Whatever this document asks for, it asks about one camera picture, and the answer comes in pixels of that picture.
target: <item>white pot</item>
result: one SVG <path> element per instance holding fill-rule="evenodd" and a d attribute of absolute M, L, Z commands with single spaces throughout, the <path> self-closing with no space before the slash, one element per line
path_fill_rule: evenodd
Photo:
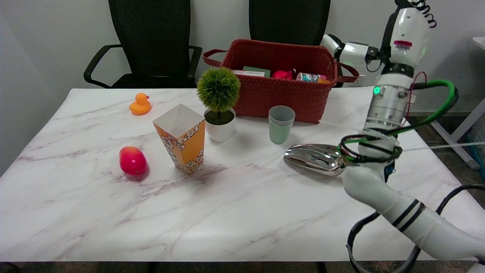
<path fill-rule="evenodd" d="M 204 116 L 209 112 L 210 110 L 206 110 L 204 112 Z M 209 136 L 212 138 L 214 141 L 218 142 L 224 142 L 231 138 L 232 134 L 234 133 L 234 127 L 236 126 L 236 112 L 232 108 L 229 108 L 229 111 L 231 111 L 234 114 L 234 118 L 231 120 L 231 122 L 224 124 L 224 125 L 213 125 L 207 122 L 206 120 L 206 130 Z"/>

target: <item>green cup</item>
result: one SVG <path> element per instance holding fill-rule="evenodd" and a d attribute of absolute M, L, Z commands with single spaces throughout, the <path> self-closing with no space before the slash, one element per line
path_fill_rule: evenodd
<path fill-rule="evenodd" d="M 269 116 L 270 140 L 281 144 L 288 139 L 291 127 L 295 121 L 293 109 L 278 105 L 270 109 Z"/>

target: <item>metal scoop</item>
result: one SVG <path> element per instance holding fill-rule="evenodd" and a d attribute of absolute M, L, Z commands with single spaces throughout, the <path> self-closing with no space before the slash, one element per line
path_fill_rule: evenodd
<path fill-rule="evenodd" d="M 298 144 L 286 150 L 283 159 L 326 176 L 337 176 L 347 166 L 357 166 L 342 157 L 337 147 L 326 144 Z"/>

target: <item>barcode label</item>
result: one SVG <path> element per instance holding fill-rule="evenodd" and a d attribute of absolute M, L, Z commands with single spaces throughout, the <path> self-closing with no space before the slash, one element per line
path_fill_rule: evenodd
<path fill-rule="evenodd" d="M 402 50 L 402 51 L 408 51 L 411 49 L 411 46 L 409 45 L 403 45 L 403 44 L 396 44 L 396 49 L 397 50 Z"/>

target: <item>mesh backrest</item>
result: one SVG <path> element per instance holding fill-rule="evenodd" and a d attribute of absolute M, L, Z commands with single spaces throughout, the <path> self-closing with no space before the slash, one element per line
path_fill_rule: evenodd
<path fill-rule="evenodd" d="M 109 0 L 109 4 L 132 73 L 187 74 L 190 0 Z"/>
<path fill-rule="evenodd" d="M 320 45 L 330 0 L 249 0 L 251 39 Z"/>

